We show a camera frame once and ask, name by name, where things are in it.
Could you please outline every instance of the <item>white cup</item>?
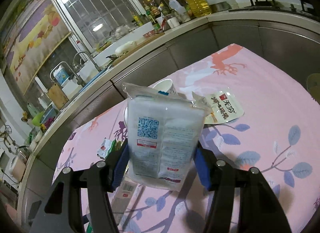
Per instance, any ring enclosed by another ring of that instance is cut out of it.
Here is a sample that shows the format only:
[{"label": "white cup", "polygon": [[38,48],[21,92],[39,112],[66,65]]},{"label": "white cup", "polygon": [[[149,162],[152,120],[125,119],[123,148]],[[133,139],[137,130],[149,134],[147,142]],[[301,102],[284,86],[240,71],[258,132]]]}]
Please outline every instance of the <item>white cup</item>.
[{"label": "white cup", "polygon": [[128,107],[123,110],[123,122],[126,128],[128,128]]},{"label": "white cup", "polygon": [[169,94],[176,94],[176,89],[174,88],[173,81],[170,78],[164,79],[162,81],[159,81],[156,85],[154,85],[152,88],[163,91]]}]

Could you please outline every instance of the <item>blue gripper pad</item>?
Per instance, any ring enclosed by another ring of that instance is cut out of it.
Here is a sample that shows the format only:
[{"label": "blue gripper pad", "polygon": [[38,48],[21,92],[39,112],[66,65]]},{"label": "blue gripper pad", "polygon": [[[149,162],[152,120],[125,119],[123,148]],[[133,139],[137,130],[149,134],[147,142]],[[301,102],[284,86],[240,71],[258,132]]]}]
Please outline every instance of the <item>blue gripper pad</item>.
[{"label": "blue gripper pad", "polygon": [[116,189],[120,186],[125,169],[127,168],[129,162],[129,146],[127,140],[124,142],[125,145],[122,145],[121,148],[124,147],[122,154],[116,164],[116,167],[113,170],[113,180],[112,180],[112,187]]},{"label": "blue gripper pad", "polygon": [[204,150],[197,147],[193,157],[193,161],[195,162],[201,184],[207,189],[207,191],[209,191],[212,185],[210,179],[210,168],[208,167],[204,154]]}]

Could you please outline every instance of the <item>gas stove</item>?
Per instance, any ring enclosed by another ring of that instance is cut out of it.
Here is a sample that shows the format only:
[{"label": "gas stove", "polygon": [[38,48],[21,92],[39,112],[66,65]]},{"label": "gas stove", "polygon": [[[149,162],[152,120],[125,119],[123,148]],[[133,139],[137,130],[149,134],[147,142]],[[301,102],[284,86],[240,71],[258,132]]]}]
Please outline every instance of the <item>gas stove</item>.
[{"label": "gas stove", "polygon": [[259,1],[259,0],[250,0],[251,5],[237,8],[237,9],[231,9],[229,12],[240,12],[240,11],[274,11],[274,12],[283,12],[283,13],[292,13],[300,16],[304,16],[306,18],[312,19],[314,21],[320,22],[320,17],[316,15],[316,12],[312,8],[306,8],[303,6],[302,10],[299,10],[294,7],[293,4],[291,4],[291,7],[279,7],[278,4],[275,2],[275,0],[265,0],[265,1]]}]

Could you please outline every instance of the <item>screw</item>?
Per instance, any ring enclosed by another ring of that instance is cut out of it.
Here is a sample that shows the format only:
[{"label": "screw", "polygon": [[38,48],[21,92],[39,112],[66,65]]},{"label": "screw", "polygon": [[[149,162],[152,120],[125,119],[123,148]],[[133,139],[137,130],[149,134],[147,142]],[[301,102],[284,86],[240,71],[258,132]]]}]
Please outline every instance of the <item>screw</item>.
[{"label": "screw", "polygon": [[105,167],[106,163],[104,161],[97,162],[97,167],[102,168]]},{"label": "screw", "polygon": [[226,165],[226,162],[224,160],[217,160],[216,164],[218,166],[225,166]]},{"label": "screw", "polygon": [[63,168],[62,172],[64,174],[68,174],[69,172],[71,172],[71,168],[70,167]]},{"label": "screw", "polygon": [[253,174],[258,174],[259,173],[259,169],[256,167],[251,167],[250,168],[250,172],[252,172]]}]

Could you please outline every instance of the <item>blue basin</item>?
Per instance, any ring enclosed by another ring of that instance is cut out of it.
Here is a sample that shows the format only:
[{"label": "blue basin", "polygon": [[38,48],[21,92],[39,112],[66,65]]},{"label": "blue basin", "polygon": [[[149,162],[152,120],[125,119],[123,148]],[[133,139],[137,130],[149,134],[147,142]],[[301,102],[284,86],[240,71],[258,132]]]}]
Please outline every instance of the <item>blue basin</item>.
[{"label": "blue basin", "polygon": [[97,75],[95,75],[80,91],[79,94],[84,91],[88,86],[90,86],[90,84],[92,82],[94,82],[98,77],[100,77],[104,72],[106,71],[106,69],[104,69],[103,71],[99,72]]}]

